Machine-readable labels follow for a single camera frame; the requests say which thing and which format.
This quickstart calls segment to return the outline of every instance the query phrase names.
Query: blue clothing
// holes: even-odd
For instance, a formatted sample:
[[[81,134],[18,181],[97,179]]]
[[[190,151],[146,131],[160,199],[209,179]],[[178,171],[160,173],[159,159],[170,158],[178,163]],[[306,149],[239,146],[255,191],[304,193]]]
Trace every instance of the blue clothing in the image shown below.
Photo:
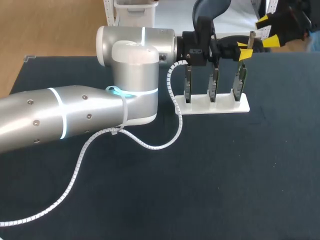
[[[310,32],[311,42],[307,47],[308,52],[320,52],[320,31]]]

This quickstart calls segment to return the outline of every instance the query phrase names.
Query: robotic arm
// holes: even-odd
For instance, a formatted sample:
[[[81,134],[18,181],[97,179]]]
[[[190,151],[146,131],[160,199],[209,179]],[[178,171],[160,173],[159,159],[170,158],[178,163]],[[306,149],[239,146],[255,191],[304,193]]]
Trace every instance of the robotic arm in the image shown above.
[[[0,99],[0,152],[122,124],[152,122],[158,109],[157,49],[118,41],[111,57],[117,86],[113,89],[65,86]]]
[[[96,38],[97,58],[101,65],[112,67],[116,85],[114,87],[101,90],[86,86],[66,86],[21,92],[0,99],[0,152],[108,128],[95,133],[83,146],[72,179],[55,203],[31,217],[0,221],[0,227],[31,222],[58,206],[72,189],[87,147],[101,134],[119,131],[150,150],[160,150],[171,145],[182,130],[182,114],[170,84],[171,73],[175,67],[187,65],[185,101],[188,102],[191,101],[191,66],[212,63],[214,72],[209,78],[208,98],[214,103],[219,79],[219,59],[239,61],[243,52],[234,40],[217,40],[215,36],[212,20],[222,14],[230,2],[225,0],[217,4],[217,1],[213,0],[198,0],[193,10],[195,31],[184,32],[182,38],[175,37],[171,29],[99,28]],[[212,13],[207,11],[208,6],[217,8]],[[254,41],[253,33],[245,39],[247,40],[246,47],[249,50],[262,44]],[[159,65],[172,65],[166,82],[178,114],[179,127],[174,138],[167,144],[150,146],[121,128],[124,125],[147,124],[155,119],[158,108]],[[241,97],[245,76],[246,68],[240,60],[233,85],[236,102]]]

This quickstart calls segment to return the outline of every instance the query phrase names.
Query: led light ring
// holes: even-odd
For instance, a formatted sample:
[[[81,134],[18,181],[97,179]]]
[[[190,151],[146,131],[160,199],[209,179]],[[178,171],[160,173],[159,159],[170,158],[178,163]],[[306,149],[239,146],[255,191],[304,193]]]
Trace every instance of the led light ring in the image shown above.
[[[67,115],[66,115],[66,111],[65,111],[65,105],[62,102],[62,99],[61,99],[59,93],[54,88],[49,87],[48,89],[53,92],[56,100],[59,103],[59,109],[60,109],[60,112],[61,112],[62,124],[63,124],[62,135],[61,135],[60,139],[64,139],[66,134],[67,134]]]

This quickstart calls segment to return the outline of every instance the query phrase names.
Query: screw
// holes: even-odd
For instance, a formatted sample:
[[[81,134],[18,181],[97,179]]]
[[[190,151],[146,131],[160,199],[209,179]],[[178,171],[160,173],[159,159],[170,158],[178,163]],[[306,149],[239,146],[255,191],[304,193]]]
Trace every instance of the screw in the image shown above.
[[[167,57],[166,57],[166,55],[162,54],[162,55],[159,56],[159,59],[160,59],[161,62],[163,62],[163,61],[165,61],[167,59]]]
[[[39,120],[34,120],[33,121],[33,125],[35,125],[36,127],[40,125],[40,121]]]

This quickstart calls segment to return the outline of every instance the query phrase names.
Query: white shelf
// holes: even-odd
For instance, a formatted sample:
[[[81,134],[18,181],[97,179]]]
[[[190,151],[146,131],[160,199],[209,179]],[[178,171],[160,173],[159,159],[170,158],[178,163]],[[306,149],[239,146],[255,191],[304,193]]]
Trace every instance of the white shelf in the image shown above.
[[[177,36],[183,31],[193,31],[192,12],[196,0],[160,0],[155,8],[155,28],[173,29]],[[214,20],[217,38],[233,35],[248,36],[256,31],[260,38],[262,32],[256,30],[258,18],[251,0],[232,0],[229,9]]]

